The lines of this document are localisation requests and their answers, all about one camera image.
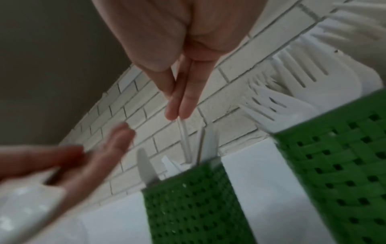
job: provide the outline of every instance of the utensil holder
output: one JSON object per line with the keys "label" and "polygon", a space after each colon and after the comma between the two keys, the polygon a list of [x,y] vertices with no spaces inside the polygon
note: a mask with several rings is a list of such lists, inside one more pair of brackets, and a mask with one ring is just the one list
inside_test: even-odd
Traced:
{"label": "utensil holder", "polygon": [[142,190],[153,244],[255,244],[220,158]]}
{"label": "utensil holder", "polygon": [[273,135],[339,244],[386,243],[386,90]]}

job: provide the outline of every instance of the human hand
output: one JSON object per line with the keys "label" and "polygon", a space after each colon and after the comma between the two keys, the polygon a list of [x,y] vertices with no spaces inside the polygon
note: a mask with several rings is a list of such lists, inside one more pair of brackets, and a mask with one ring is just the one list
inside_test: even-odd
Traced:
{"label": "human hand", "polygon": [[[131,61],[188,118],[218,59],[236,48],[267,0],[93,0]],[[177,80],[171,66],[181,57]]]}
{"label": "human hand", "polygon": [[106,142],[84,153],[82,146],[0,148],[0,180],[60,167],[47,182],[66,196],[57,215],[86,199],[111,173],[135,136],[126,123],[115,126]]}

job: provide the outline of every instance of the white brick wall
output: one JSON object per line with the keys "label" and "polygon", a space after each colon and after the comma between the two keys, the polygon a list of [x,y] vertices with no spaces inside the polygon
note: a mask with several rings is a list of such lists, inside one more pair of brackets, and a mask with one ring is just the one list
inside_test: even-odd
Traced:
{"label": "white brick wall", "polygon": [[[333,9],[331,3],[337,1],[343,0],[269,0],[249,35],[234,51],[218,61],[197,109],[187,120],[190,141],[194,141],[201,120],[213,122],[219,130],[221,155],[265,139],[267,135],[238,109],[246,83],[261,71],[275,75],[266,60],[307,31],[315,19],[330,12]],[[166,104],[165,97],[150,78],[132,66],[64,138],[63,144],[79,143],[91,149],[100,145],[120,121],[126,121],[137,132],[130,151],[103,185],[72,214],[90,211],[143,189],[145,185],[138,175],[136,160],[138,148],[146,150],[161,178],[165,177],[166,170],[161,161],[163,156],[184,163],[178,125],[164,116]]]}

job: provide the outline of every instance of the gray ceiling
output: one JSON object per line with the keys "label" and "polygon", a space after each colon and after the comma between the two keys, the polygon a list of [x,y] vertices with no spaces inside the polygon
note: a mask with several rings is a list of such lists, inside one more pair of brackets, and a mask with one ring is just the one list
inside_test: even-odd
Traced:
{"label": "gray ceiling", "polygon": [[128,66],[90,0],[1,0],[0,145],[58,143]]}

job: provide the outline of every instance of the green basket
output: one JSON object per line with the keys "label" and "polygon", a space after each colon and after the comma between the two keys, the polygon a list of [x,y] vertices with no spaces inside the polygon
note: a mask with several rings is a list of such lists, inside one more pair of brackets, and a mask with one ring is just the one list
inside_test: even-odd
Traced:
{"label": "green basket", "polygon": [[154,244],[255,244],[220,159],[144,189]]}
{"label": "green basket", "polygon": [[386,243],[386,90],[274,138],[338,243]]}

